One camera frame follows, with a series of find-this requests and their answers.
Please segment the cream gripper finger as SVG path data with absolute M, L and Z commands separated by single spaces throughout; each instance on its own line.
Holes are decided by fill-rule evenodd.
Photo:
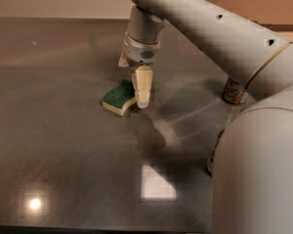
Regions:
M 119 60 L 118 60 L 118 66 L 122 67 L 122 68 L 125 68 L 125 67 L 129 66 L 129 63 L 128 63 L 124 53 L 120 54 L 120 57 L 119 57 Z
M 139 108 L 147 108 L 152 86 L 153 71 L 147 65 L 139 66 L 132 73 L 135 99 Z

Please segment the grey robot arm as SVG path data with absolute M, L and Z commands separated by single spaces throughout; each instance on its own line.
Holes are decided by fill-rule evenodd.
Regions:
M 209 160 L 212 234 L 293 234 L 293 42 L 204 0 L 131 1 L 124 55 L 139 107 L 165 23 L 228 74 L 226 101 L 256 101 L 226 126 Z

